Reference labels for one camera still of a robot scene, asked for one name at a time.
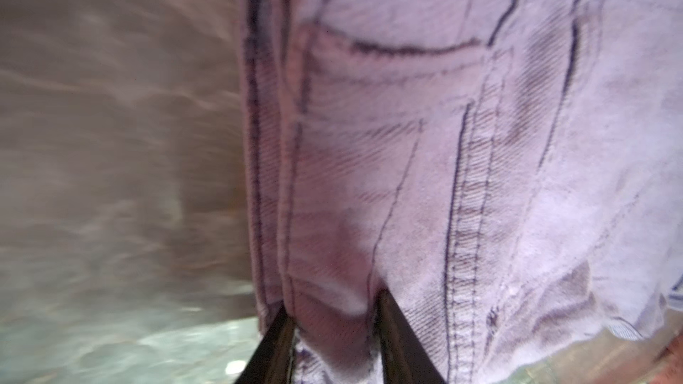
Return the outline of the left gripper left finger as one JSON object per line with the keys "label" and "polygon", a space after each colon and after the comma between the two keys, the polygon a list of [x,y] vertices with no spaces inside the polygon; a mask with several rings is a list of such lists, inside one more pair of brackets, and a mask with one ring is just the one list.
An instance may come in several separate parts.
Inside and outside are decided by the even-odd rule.
{"label": "left gripper left finger", "polygon": [[295,320],[282,304],[236,384],[289,384],[292,378]]}

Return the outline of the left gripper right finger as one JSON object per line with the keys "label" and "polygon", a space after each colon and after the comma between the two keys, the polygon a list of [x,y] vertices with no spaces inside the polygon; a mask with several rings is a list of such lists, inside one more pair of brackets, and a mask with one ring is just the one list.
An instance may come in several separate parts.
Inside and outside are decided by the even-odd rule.
{"label": "left gripper right finger", "polygon": [[380,344],[384,383],[446,383],[388,290],[377,295],[374,327]]}

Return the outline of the purple trousers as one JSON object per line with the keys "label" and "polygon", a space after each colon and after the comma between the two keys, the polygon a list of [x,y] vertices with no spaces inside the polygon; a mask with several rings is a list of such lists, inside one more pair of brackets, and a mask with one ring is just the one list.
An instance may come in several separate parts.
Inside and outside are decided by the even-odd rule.
{"label": "purple trousers", "polygon": [[238,0],[258,316],[286,383],[446,383],[682,307],[682,0]]}

